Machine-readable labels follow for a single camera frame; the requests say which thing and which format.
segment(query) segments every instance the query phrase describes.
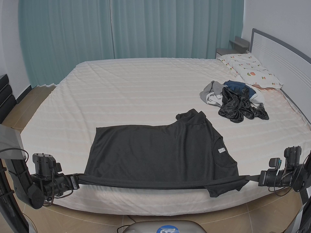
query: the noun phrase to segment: bed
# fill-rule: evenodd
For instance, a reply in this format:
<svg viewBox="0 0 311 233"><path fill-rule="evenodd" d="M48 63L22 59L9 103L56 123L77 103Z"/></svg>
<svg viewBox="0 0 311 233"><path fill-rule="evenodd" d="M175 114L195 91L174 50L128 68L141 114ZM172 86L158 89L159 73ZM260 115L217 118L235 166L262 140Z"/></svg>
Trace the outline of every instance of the bed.
<svg viewBox="0 0 311 233"><path fill-rule="evenodd" d="M268 121L255 118L235 124L219 116L218 107L200 99L200 91L212 80L223 83L236 78L235 72L218 59L86 61L78 64L40 105L21 133L24 148L30 155L52 154L65 174L83 173L96 127L167 125L175 122L176 114L195 108L203 111L223 136L229 154L238 162L240 175L260 174L261 170L268 169L270 158L283 159L288 146L300 145L303 161L311 149L310 124L306 119L311 118L308 110L311 99L304 97L310 96L308 77L311 73L307 72L311 70L311 60L281 43L253 30L252 53L263 65L273 64L275 70L271 71L284 83L284 91L261 89L270 117ZM298 79L295 88L289 82L293 79L294 82ZM28 166L30 173L35 173L34 164ZM71 196L54 203L96 213L178 215L225 209L268 193L266 187L259 187L253 181L239 192L230 191L217 198L211 198L205 189L152 190L80 185Z"/></svg>

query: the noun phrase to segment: pile of clothes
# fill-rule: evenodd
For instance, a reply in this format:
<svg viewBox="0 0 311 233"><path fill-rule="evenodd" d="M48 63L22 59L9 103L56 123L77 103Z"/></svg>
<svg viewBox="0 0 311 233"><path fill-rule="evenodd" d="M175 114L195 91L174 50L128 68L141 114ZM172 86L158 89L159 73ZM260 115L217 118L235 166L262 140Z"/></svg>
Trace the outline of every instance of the pile of clothes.
<svg viewBox="0 0 311 233"><path fill-rule="evenodd" d="M200 92L200 98L207 104L220 107L218 114L231 122L242 122L244 116L269 120L260 90L242 82L228 80L220 84L213 80Z"/></svg>

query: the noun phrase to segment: gray headboard trim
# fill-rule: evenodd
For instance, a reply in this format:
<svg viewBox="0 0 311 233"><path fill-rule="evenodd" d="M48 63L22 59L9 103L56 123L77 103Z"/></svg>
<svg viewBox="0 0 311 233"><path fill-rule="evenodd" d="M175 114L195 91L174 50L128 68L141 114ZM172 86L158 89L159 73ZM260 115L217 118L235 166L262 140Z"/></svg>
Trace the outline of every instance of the gray headboard trim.
<svg viewBox="0 0 311 233"><path fill-rule="evenodd" d="M270 39L271 41L274 41L280 45L282 45L283 47L289 49L290 51L292 51L293 53L295 53L296 55L298 55L299 57L301 57L302 59L304 59L305 61L307 61L309 64L311 64L311 58L309 56L307 56L306 54L304 54L303 52L299 51L298 49L294 48L293 46L287 44L286 42L272 36L272 35L269 35L267 33L264 33L262 31L259 31L257 29L253 29L252 30L252 39L251 39L251 43L250 43L250 49L249 51L252 52L252 49L253 49L253 46L254 48L256 49L256 52L257 54L259 54L260 52L260 56L258 55L257 57L259 59L262 59L262 60L265 60L267 61L268 59L267 58L270 58L270 60L268 61L269 63L272 64L272 60L271 59L274 59L274 61L277 61L278 63L282 64L284 68L287 68L288 70L290 70L292 73L293 73L293 77L297 77L299 78L299 82L303 82L304 83L304 87L305 89L309 90L311 89L311 79L305 74L302 72L302 70L300 70L299 68L297 68L297 66L295 66L294 64L291 63L291 61L293 61L293 59L287 59L287 56L281 56L277 53L278 51L275 50L273 47L272 48L267 48L265 45L266 45L266 40L263 38L263 42L262 42L262 45L259 43L259 42L254 42L254 34L259 34L267 39ZM281 89L282 92L284 93L284 95L290 99L290 101L292 101L292 103L295 104L295 106L300 110L300 112L305 116L305 118L308 120L308 122L310 123L310 120L311 118L307 118L306 115L302 112L302 110L299 108L299 106L297 106L297 103L299 103L300 105L302 105L303 109L306 110L306 105L305 104L302 104L301 103L301 99L298 99L297 97L293 97L291 98L290 96L288 96L286 94L286 92ZM309 112L309 107L307 109L307 114L310 116L310 112Z"/></svg>

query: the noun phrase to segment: curtain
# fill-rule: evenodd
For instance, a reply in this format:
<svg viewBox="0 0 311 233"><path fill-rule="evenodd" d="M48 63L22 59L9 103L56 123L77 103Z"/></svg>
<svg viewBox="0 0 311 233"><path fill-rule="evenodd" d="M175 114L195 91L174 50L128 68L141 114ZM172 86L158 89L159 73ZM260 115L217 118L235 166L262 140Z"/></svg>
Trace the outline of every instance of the curtain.
<svg viewBox="0 0 311 233"><path fill-rule="evenodd" d="M241 36L244 0L20 0L31 86L59 83L83 61L215 58Z"/></svg>
<svg viewBox="0 0 311 233"><path fill-rule="evenodd" d="M244 0L111 0L115 58L215 58L241 36Z"/></svg>
<svg viewBox="0 0 311 233"><path fill-rule="evenodd" d="M20 0L19 31L32 87L58 84L84 61L113 59L110 0Z"/></svg>

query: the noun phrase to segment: headboard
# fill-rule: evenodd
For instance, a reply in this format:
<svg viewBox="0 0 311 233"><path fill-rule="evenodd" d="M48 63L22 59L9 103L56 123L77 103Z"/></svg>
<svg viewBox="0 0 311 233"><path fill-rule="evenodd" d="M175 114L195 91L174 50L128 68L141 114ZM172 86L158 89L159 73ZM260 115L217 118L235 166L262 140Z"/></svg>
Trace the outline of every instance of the headboard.
<svg viewBox="0 0 311 233"><path fill-rule="evenodd" d="M253 29L249 51L283 83L282 91L311 121L311 58L267 33Z"/></svg>

